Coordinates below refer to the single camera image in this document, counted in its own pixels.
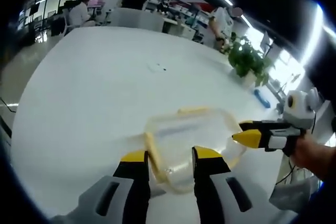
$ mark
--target green leaves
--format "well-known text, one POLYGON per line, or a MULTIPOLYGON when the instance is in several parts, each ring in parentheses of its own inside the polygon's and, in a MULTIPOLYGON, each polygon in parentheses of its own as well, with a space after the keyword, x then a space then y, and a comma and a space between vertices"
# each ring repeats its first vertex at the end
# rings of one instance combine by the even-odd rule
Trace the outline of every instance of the green leaves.
POLYGON ((249 71, 252 71, 257 77, 256 87, 267 84, 269 74, 265 70, 272 64, 271 60, 263 58, 263 53, 255 50, 245 36, 241 40, 245 41, 243 45, 234 42, 232 48, 226 51, 230 65, 236 69, 236 73, 240 77, 244 77, 249 71))

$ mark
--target chair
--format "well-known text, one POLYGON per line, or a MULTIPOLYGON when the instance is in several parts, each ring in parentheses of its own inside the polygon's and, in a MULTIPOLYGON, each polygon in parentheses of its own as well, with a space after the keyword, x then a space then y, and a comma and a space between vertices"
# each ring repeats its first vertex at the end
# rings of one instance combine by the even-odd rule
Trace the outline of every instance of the chair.
POLYGON ((128 8, 116 8, 111 12, 109 20, 110 26, 140 28, 160 33, 164 23, 163 17, 159 14, 128 8))
POLYGON ((69 32, 71 32, 74 28, 80 27, 77 25, 71 25, 70 24, 70 18, 69 18, 69 10, 63 9, 62 10, 63 18, 64 18, 64 31, 60 34, 62 37, 66 36, 69 32))

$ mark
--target plant pot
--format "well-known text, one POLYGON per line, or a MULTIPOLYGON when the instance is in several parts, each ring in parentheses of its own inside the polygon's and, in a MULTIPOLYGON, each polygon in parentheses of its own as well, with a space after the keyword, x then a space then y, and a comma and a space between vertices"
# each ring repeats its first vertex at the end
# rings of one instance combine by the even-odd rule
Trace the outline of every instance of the plant pot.
POLYGON ((254 75, 252 71, 249 71, 248 74, 244 76, 242 79, 243 79, 242 85, 244 86, 244 88, 250 88, 252 85, 255 84, 257 77, 254 75))

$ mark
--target blue object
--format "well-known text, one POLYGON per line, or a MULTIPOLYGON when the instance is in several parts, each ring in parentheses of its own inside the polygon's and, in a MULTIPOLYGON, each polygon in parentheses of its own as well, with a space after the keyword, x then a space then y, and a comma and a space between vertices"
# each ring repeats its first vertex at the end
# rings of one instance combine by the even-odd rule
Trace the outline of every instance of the blue object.
POLYGON ((261 94, 260 94, 260 90, 259 89, 255 89, 254 90, 254 95, 258 98, 258 100, 262 103, 262 105, 269 109, 271 107, 271 104, 269 103, 269 101, 267 101, 266 99, 264 99, 261 94))

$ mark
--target plastic container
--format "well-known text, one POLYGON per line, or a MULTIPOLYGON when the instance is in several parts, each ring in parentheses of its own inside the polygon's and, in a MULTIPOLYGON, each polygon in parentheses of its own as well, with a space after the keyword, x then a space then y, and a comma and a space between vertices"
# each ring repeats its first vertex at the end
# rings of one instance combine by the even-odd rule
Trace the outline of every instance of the plastic container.
POLYGON ((246 150, 231 137, 240 131, 234 117, 221 109, 180 110, 150 118, 145 127, 145 145, 151 156, 151 189, 155 182, 176 194, 193 190, 193 146, 214 149, 233 168, 246 150))

